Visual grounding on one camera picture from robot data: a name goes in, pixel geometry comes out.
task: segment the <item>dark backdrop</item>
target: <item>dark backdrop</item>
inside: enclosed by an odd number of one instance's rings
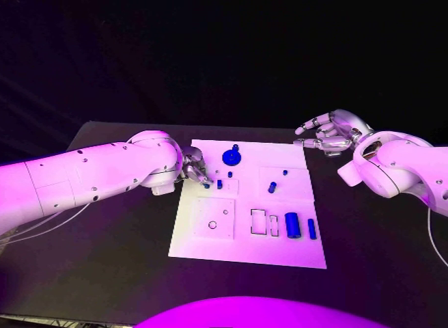
[[[89,120],[296,128],[335,108],[448,144],[448,8],[230,2],[0,1],[0,162]]]

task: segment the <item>screw hole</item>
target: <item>screw hole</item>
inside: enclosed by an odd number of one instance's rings
[[[448,200],[448,190],[443,191],[441,197],[444,200]]]

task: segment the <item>table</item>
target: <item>table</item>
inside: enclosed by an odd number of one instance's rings
[[[293,140],[287,129],[89,122],[68,150],[143,130],[165,131],[179,145]],[[159,197],[136,188],[93,203],[52,232],[6,246],[0,313],[135,324],[181,304],[246,295],[323,305],[391,327],[446,327],[448,268],[427,238],[427,209],[410,195],[387,200],[362,184],[349,188],[336,176],[348,160],[348,152],[326,159],[306,150],[326,270],[169,258],[181,184]],[[433,213],[431,226],[448,260],[448,218]]]

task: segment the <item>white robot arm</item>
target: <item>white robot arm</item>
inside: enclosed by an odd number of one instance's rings
[[[375,132],[342,109],[309,120],[294,133],[313,127],[316,139],[297,139],[293,144],[320,149],[328,157],[352,149],[352,160],[338,169],[349,186],[364,182],[385,198],[408,193],[448,217],[448,147],[433,147],[404,133]]]
[[[175,179],[211,184],[197,148],[181,151],[161,131],[32,161],[0,166],[0,235],[19,224],[149,187],[173,191]]]

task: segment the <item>cable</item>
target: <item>cable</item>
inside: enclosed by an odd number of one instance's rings
[[[37,223],[32,227],[28,227],[27,229],[24,229],[24,231],[16,232],[15,234],[12,234],[8,237],[4,237],[2,239],[0,239],[1,241],[5,241],[6,239],[14,238],[15,236],[24,234],[25,232],[31,231],[34,228],[37,228],[40,225],[42,225],[47,221],[50,221],[63,211],[57,212],[55,214],[52,214],[45,220],[42,220],[40,223]]]
[[[434,252],[437,254],[437,257],[440,258],[440,260],[443,261],[444,265],[448,266],[448,263],[436,249],[436,246],[434,246],[434,242],[433,242],[433,238],[431,238],[431,229],[430,229],[430,208],[427,209],[427,236],[430,237],[430,242],[431,242],[431,246],[433,246],[433,249],[434,249]]]
[[[81,208],[80,208],[80,211],[63,222],[63,223],[60,223],[60,224],[57,224],[51,229],[48,229],[48,230],[45,230],[45,231],[42,231],[42,232],[40,232],[38,234],[34,234],[34,235],[31,235],[31,236],[27,236],[27,237],[24,237],[24,238],[19,238],[19,239],[16,239],[16,240],[14,240],[14,241],[8,241],[6,243],[4,243],[4,244],[0,244],[0,247],[1,246],[5,246],[5,245],[8,245],[8,244],[12,244],[12,243],[15,243],[16,241],[24,241],[25,239],[29,239],[29,238],[32,238],[32,237],[37,237],[37,236],[41,236],[45,232],[50,232],[50,231],[52,231],[54,229],[57,229],[61,225],[64,225],[78,214],[80,214],[80,212],[86,209],[86,207],[89,206],[89,204],[86,204]]]

